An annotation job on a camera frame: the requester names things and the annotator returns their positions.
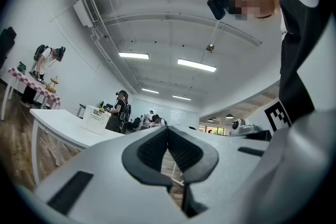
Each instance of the black backpack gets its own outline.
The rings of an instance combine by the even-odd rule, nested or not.
[[[36,52],[34,54],[34,60],[38,61],[38,59],[40,58],[41,54],[47,49],[49,48],[46,45],[40,45],[37,47]]]
[[[125,100],[122,99],[122,101],[125,103],[125,106],[120,111],[119,119],[123,121],[128,121],[131,115],[131,105],[126,104]]]
[[[162,118],[162,119],[164,120],[164,125],[168,126],[167,121],[164,118]]]

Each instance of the white table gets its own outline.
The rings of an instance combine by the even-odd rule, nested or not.
[[[82,151],[85,148],[93,146],[99,142],[124,136],[123,134],[109,131],[107,129],[104,129],[100,134],[92,133],[82,127],[82,119],[72,115],[66,110],[31,109],[30,113],[34,116],[34,125],[31,135],[31,161],[33,163],[33,172],[36,185],[38,185],[40,182],[38,128],[48,132],[48,134],[57,139],[57,166],[59,166],[60,162],[60,149],[62,142]]]
[[[41,104],[41,109],[43,108],[44,104],[47,101],[47,98],[52,100],[53,105],[50,107],[51,109],[58,109],[60,107],[60,98],[59,96],[55,95],[54,93],[49,92],[46,89],[46,85],[37,81],[28,71],[24,74],[21,73],[16,67],[10,68],[8,73],[11,75],[9,82],[7,84],[7,88],[4,95],[4,100],[2,102],[1,108],[1,120],[5,120],[5,111],[6,111],[6,104],[7,100],[10,100],[13,95],[14,88],[17,88],[19,82],[23,82],[27,87],[32,88],[40,95],[44,96],[43,102]]]

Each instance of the wooden floor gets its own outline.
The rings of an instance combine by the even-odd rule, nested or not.
[[[0,107],[4,98],[6,87],[0,83]],[[5,121],[0,120],[0,161],[7,170],[13,182],[23,185],[30,190],[36,187],[31,155],[32,123],[33,117],[29,109],[20,104],[21,97],[15,92],[11,101],[7,101]],[[40,131],[41,161],[40,170],[42,179],[51,174],[57,166],[55,165],[56,139],[43,131]],[[61,165],[69,161],[80,151],[62,144]],[[163,158],[161,173],[171,176],[174,167],[174,160],[169,152]],[[176,167],[174,178],[178,181],[181,178],[181,171]],[[181,206],[183,187],[174,183],[170,195],[173,200]]]

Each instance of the black shirt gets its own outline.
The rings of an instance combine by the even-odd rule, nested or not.
[[[122,109],[123,109],[124,106],[126,105],[126,101],[125,101],[125,99],[118,99],[117,103],[116,103],[115,106],[114,106],[114,109],[117,108],[117,105],[121,105],[120,111],[119,111],[118,114],[115,113],[115,114],[113,114],[113,115],[120,116],[120,113],[122,112]]]
[[[280,0],[283,34],[279,99],[291,122],[315,109],[311,92],[309,93],[302,77],[299,76],[298,69],[305,64],[333,16],[329,1]]]

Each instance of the pink checkered tablecloth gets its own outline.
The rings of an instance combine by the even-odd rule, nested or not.
[[[47,97],[48,99],[50,99],[50,101],[56,103],[58,106],[61,105],[61,100],[60,98],[49,92],[46,89],[46,85],[37,81],[29,72],[25,72],[24,74],[21,73],[19,70],[17,70],[16,67],[13,67],[11,69],[9,69],[9,74],[11,74],[13,77],[17,78],[19,81],[23,82],[24,84],[26,84],[28,87],[31,87],[32,89],[34,89],[35,91],[37,91],[38,93],[40,93],[41,95]]]

